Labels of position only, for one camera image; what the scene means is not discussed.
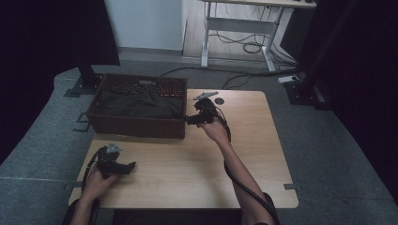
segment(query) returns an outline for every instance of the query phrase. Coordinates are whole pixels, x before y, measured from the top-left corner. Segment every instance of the white wall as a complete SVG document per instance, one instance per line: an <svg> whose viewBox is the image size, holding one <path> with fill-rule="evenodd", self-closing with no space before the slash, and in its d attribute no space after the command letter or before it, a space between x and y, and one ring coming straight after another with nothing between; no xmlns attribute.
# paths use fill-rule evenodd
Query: white wall
<svg viewBox="0 0 398 225"><path fill-rule="evenodd" d="M183 47L186 0L105 0L117 47Z"/></svg>

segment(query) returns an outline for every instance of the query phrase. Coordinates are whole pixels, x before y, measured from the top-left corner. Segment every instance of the forearm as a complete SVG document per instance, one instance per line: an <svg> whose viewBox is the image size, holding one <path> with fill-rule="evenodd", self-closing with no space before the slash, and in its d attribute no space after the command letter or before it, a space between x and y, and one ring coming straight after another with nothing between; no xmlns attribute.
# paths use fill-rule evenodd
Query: forearm
<svg viewBox="0 0 398 225"><path fill-rule="evenodd" d="M264 201L266 200L263 191L258 186L246 166L238 157L232 144L230 142L217 142L217 145L222 151L222 155L225 160L225 164L232 175L242 183L244 186L253 191ZM237 195L237 200L242 208L242 211L248 220L248 224L254 224L255 222L266 222L272 224L272 219L268 214L267 210L257 200L248 194L245 190L240 188L238 185L233 183L234 190Z"/></svg>
<svg viewBox="0 0 398 225"><path fill-rule="evenodd" d="M88 224L88 220L91 215L91 207L93 205L93 201L90 201L85 198L81 198L77 205L73 215L71 225L86 225Z"/></svg>

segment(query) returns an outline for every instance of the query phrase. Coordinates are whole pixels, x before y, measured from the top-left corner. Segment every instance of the light wood tabletop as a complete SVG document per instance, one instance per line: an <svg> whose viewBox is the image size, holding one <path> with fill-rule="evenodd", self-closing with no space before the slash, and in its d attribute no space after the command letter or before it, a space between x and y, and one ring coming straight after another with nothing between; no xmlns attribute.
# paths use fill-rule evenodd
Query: light wood tabletop
<svg viewBox="0 0 398 225"><path fill-rule="evenodd" d="M193 98L211 91L215 90L189 89L187 115L197 114ZM297 207L296 191L283 186L292 184L292 179L264 93L219 90L211 97L215 98L225 101L218 107L231 128L232 144L260 188L276 207ZM221 151L202 129L186 125L184 140L96 134L78 181L82 181L89 159L109 142L123 149L118 163L137 164L101 198L101 207L239 208ZM80 188L75 188L69 203L80 193Z"/></svg>
<svg viewBox="0 0 398 225"><path fill-rule="evenodd" d="M316 3L306 3L304 0L200 0L211 3L228 3L241 5L270 6L283 8L316 8Z"/></svg>

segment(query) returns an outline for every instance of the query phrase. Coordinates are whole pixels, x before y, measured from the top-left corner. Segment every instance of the brown box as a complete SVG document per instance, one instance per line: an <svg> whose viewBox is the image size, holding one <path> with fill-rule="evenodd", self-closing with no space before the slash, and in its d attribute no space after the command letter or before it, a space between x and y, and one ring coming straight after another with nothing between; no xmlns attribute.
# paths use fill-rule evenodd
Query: brown box
<svg viewBox="0 0 398 225"><path fill-rule="evenodd" d="M182 100L182 114L176 119L138 118L97 113L102 94L112 93L121 97L149 94ZM187 80L176 78L146 77L106 74L86 115L97 133L119 134L145 138L184 139L187 105Z"/></svg>

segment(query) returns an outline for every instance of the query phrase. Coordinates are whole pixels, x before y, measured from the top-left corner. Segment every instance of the gray carpet floor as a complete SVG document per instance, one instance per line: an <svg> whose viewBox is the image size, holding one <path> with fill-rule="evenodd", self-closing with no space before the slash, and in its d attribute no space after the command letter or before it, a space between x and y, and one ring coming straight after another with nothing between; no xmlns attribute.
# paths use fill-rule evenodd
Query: gray carpet floor
<svg viewBox="0 0 398 225"><path fill-rule="evenodd" d="M94 67L98 73L159 76L182 63L122 61ZM216 69L260 72L258 68ZM188 78L189 88L221 89L237 74L184 69L169 77ZM278 76L239 78L229 86L266 94L294 184L299 206L278 209L282 224L398 224L398 207L355 140L333 112L291 105ZM94 131L76 132L93 96L63 97L79 78L77 69L54 79L54 92L34 125L0 167L0 224L60 224L71 188ZM111 224L113 211L100 210L97 224Z"/></svg>

